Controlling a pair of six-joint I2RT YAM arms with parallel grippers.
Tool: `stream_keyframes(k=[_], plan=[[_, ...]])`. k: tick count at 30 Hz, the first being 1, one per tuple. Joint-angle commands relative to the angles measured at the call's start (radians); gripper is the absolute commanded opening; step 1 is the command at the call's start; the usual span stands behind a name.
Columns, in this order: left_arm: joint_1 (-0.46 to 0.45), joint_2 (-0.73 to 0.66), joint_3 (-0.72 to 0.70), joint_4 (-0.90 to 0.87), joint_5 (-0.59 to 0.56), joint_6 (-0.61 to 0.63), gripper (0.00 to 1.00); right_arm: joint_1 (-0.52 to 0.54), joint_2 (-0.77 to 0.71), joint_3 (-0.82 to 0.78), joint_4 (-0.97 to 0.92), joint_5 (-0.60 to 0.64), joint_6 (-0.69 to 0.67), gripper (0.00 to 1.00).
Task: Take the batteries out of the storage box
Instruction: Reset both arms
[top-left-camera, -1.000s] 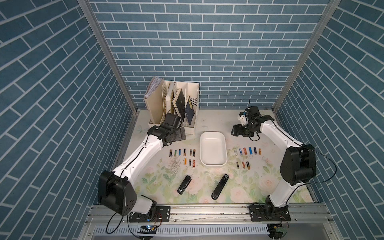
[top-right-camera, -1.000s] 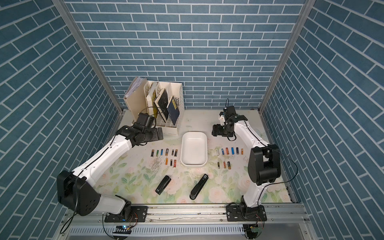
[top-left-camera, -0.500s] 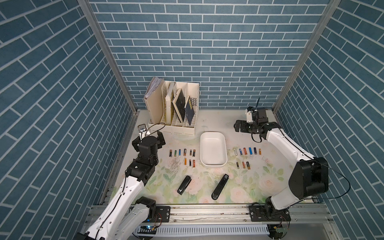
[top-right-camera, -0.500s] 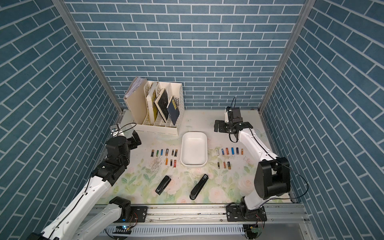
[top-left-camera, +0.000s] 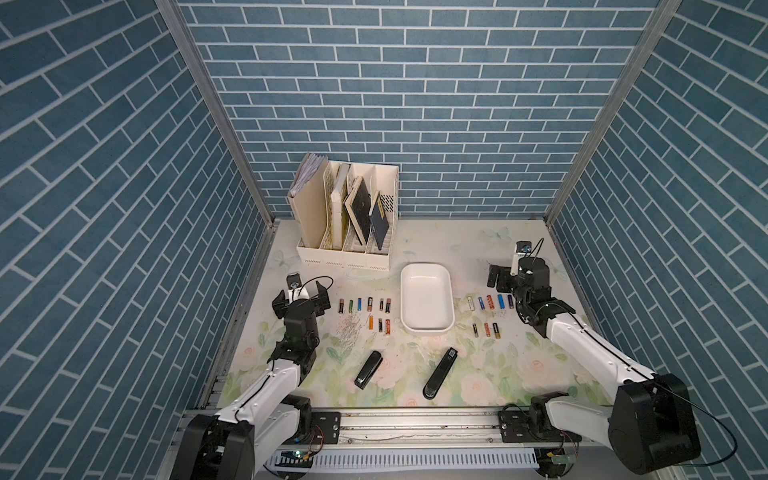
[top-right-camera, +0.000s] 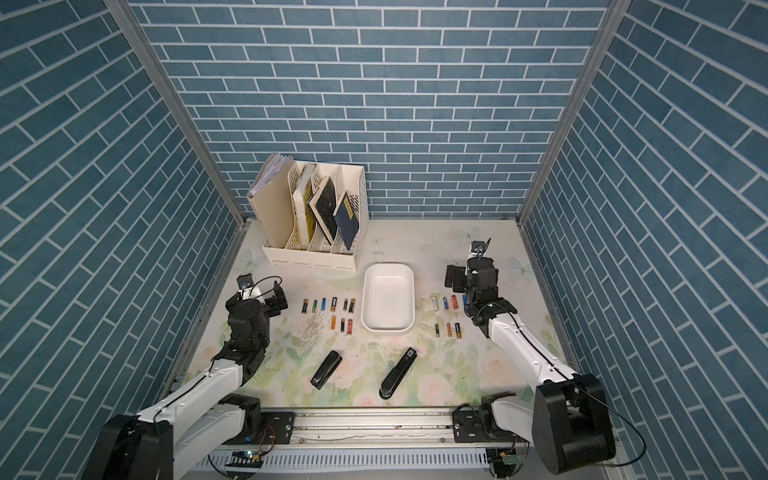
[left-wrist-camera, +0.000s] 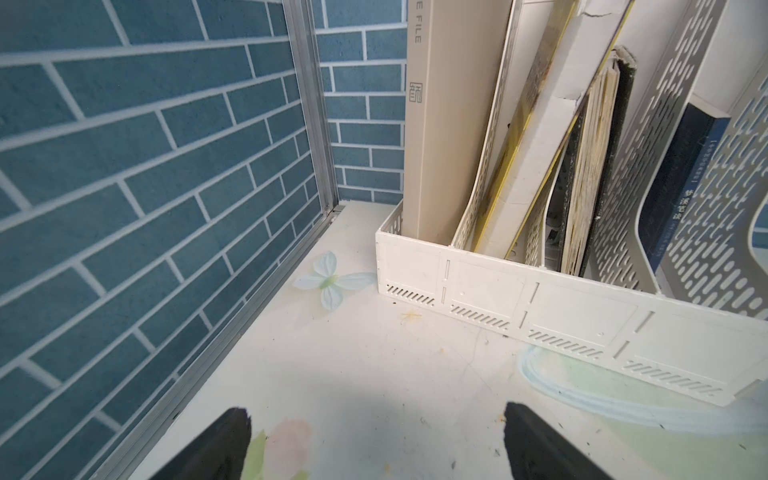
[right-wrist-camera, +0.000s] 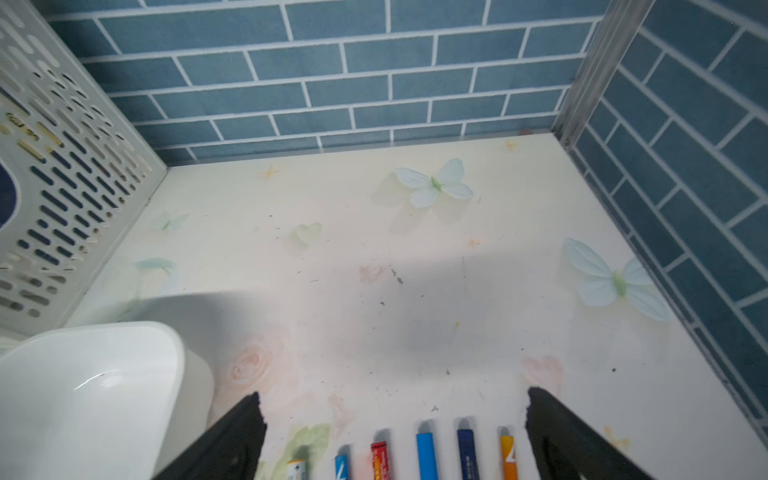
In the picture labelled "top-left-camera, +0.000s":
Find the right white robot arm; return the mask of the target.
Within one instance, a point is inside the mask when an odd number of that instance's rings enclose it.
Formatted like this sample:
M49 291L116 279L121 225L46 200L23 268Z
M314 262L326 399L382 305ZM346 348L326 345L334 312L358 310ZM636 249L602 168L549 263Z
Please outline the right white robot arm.
M631 472L642 475L701 453L686 385L625 355L552 294L549 268L534 256L514 268L491 265L489 286L509 294L520 320L561 347L599 383L610 405L599 406L564 392L532 398L528 428L537 439L572 433L613 450Z

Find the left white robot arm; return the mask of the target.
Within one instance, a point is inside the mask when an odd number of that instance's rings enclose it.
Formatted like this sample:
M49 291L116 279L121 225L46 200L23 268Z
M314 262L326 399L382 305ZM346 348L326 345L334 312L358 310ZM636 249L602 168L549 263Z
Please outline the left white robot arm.
M280 479L299 479L291 463L310 468L325 443L328 418L313 415L311 400L295 390L310 373L320 344L317 318L331 308L328 288L316 292L297 273L272 301L285 325L264 372L228 406L198 414L187 425L172 479L252 479L263 467Z

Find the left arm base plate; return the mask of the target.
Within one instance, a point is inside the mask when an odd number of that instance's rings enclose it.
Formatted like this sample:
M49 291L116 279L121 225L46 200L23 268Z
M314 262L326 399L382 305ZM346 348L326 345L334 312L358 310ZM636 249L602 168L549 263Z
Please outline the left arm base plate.
M311 420L300 421L293 437L283 442L284 446L336 445L339 441L341 413L339 411L313 411Z

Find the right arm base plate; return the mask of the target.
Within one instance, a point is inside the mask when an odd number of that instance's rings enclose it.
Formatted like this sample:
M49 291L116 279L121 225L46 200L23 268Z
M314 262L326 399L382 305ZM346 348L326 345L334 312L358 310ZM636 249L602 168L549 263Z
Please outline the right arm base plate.
M503 443L579 443L582 437L554 427L535 426L527 409L509 408L498 412L499 430Z

